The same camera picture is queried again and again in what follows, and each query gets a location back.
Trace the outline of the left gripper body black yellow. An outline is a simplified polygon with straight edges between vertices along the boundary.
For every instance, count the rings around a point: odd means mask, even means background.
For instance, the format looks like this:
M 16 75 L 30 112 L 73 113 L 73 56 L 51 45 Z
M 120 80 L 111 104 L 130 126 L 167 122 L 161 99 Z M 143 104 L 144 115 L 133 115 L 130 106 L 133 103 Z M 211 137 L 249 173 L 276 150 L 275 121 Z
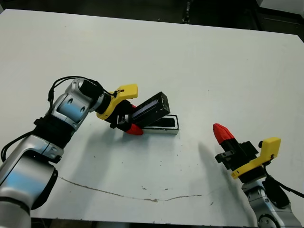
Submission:
M 119 124 L 131 123 L 130 99 L 138 97 L 137 84 L 128 84 L 118 87 L 114 92 L 104 92 L 101 103 L 96 108 L 96 116 L 110 124 L 111 128 L 118 128 Z

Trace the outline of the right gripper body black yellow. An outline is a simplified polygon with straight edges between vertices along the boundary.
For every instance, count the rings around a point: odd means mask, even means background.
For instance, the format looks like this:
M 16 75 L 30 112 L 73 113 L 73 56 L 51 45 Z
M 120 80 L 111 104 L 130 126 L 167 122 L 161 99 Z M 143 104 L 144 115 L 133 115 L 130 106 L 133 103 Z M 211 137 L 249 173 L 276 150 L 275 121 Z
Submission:
M 216 161 L 232 171 L 232 178 L 248 183 L 266 175 L 263 164 L 269 164 L 278 156 L 281 139 L 270 137 L 261 141 L 259 156 L 250 141 L 239 143 L 234 137 L 226 137 L 218 142 L 224 152 L 216 155 Z

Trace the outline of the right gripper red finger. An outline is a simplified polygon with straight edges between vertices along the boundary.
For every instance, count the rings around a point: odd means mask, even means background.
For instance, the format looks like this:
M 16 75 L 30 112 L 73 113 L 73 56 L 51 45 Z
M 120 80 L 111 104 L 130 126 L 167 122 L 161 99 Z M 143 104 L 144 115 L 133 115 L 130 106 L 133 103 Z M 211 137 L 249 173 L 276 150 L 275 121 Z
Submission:
M 230 131 L 226 127 L 215 123 L 213 124 L 213 133 L 222 149 L 225 152 L 231 151 L 230 143 L 232 139 L 232 134 L 230 133 Z
M 217 123 L 217 141 L 224 151 L 240 152 L 240 146 L 228 128 Z

